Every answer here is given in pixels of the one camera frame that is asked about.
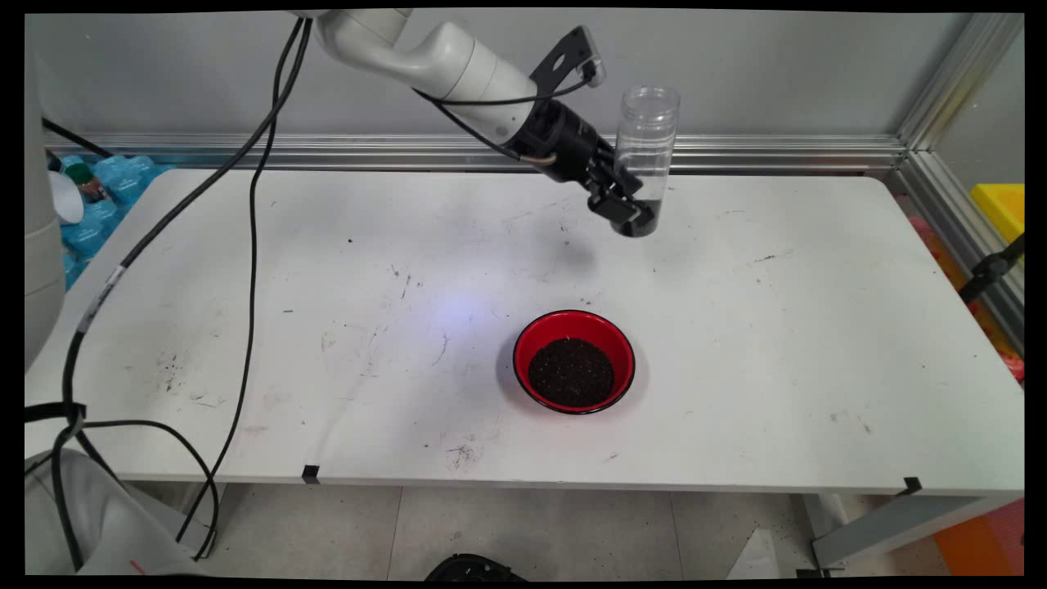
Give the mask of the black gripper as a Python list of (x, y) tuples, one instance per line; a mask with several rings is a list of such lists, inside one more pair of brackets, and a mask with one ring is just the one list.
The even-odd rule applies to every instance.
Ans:
[(515, 134), (515, 150), (534, 160), (554, 158), (536, 169), (554, 182), (578, 182), (591, 192), (592, 213), (612, 225), (645, 223), (645, 206), (634, 199), (643, 182), (618, 160), (609, 143), (580, 115), (558, 100), (538, 101)]

